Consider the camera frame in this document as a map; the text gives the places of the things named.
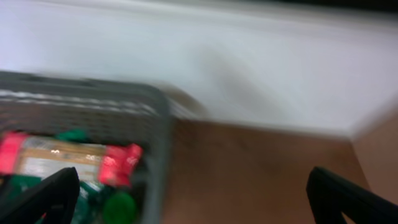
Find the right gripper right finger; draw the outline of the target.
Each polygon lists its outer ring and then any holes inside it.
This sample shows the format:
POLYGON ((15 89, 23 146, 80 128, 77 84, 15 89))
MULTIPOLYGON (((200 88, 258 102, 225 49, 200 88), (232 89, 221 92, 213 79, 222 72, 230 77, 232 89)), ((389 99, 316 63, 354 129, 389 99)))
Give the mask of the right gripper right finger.
POLYGON ((312 169, 306 192, 316 224, 346 223, 344 216, 357 224, 397 224, 397 205, 325 168, 312 169))

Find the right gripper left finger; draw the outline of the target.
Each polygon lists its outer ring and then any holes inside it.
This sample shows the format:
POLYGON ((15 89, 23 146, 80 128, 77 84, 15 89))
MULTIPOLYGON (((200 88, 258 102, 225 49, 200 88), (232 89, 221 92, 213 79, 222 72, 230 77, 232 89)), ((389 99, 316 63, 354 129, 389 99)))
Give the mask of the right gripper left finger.
POLYGON ((80 181, 74 167, 67 167, 1 203, 2 224, 70 224, 80 193, 80 181))

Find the green Nescafe coffee bag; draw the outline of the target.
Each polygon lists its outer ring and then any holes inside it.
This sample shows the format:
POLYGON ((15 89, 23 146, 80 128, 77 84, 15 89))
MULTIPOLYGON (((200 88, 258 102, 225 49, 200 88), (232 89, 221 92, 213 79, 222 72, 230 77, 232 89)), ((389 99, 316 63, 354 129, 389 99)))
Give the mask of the green Nescafe coffee bag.
POLYGON ((104 188, 96 179, 102 146, 72 144, 26 133, 8 132, 1 141, 1 174, 10 175, 6 200, 65 167, 74 167, 80 180, 73 223, 90 223, 104 188))

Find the orange spaghetti packet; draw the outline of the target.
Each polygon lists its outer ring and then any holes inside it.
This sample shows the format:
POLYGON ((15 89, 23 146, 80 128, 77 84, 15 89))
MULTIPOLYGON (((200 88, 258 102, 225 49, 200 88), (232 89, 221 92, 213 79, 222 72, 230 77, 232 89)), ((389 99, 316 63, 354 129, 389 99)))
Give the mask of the orange spaghetti packet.
POLYGON ((137 144, 82 144, 8 132, 1 140, 1 174, 44 179, 73 167, 81 181, 130 186, 130 177, 142 155, 143 149, 137 144))

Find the green lidded jar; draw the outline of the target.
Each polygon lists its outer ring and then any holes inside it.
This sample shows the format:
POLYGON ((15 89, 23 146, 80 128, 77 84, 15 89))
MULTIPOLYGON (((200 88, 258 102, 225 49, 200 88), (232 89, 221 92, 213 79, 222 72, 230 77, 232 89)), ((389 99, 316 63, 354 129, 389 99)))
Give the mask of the green lidded jar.
POLYGON ((104 203, 105 224, 132 224, 137 219, 136 201, 127 192, 115 192, 104 203))

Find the grey plastic lattice basket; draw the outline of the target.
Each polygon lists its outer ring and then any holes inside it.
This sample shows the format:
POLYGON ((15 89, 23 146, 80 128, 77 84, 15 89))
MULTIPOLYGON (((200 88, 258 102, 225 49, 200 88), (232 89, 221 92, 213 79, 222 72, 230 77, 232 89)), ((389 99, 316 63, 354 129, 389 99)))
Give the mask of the grey plastic lattice basket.
POLYGON ((40 77, 1 72, 1 130, 54 136, 72 129, 97 144, 143 147, 131 177, 139 223, 162 218, 170 159, 170 106, 157 88, 140 83, 40 77))

